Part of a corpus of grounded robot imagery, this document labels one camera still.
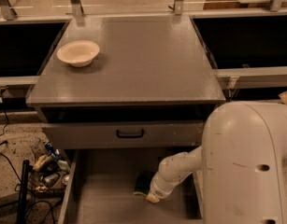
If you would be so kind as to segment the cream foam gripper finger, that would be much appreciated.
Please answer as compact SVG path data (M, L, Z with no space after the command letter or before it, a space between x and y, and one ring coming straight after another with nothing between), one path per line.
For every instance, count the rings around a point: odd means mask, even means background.
M160 202L160 199L156 197L153 193L149 193L146 197L146 199L151 203L158 203Z

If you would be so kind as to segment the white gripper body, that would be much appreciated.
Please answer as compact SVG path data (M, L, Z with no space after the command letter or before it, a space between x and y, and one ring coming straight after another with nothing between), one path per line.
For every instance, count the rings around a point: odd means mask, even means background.
M167 198L175 188L173 182L164 180L159 174L156 174L150 184L149 193L153 193L160 200Z

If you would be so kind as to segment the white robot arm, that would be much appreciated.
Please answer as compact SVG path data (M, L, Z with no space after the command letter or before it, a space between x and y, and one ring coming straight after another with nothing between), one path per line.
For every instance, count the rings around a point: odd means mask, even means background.
M287 105L227 103L208 117L200 147L160 162L147 199L160 202L200 170L204 224L287 224L286 158Z

